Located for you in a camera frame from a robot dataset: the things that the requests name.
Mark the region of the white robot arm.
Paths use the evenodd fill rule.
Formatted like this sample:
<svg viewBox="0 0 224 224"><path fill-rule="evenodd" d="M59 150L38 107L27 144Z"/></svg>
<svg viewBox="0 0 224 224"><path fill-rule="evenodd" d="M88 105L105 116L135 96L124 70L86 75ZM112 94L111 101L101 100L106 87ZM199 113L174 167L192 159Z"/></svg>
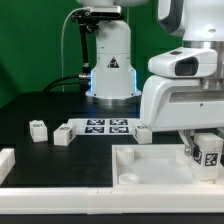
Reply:
<svg viewBox="0 0 224 224"><path fill-rule="evenodd" d="M143 124L155 132L224 126L224 0L158 0L157 21L182 46L148 61Z"/></svg>

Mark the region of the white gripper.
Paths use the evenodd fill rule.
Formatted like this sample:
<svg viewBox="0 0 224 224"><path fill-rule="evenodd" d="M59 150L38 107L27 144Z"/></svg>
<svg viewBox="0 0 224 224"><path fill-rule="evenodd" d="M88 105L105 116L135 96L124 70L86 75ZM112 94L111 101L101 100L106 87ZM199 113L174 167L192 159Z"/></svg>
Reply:
<svg viewBox="0 0 224 224"><path fill-rule="evenodd" d="M144 84L140 119L153 132L179 131L185 155L193 155L191 131L224 127L224 91L205 91L198 79L153 75ZM224 139L224 129L218 129Z"/></svg>

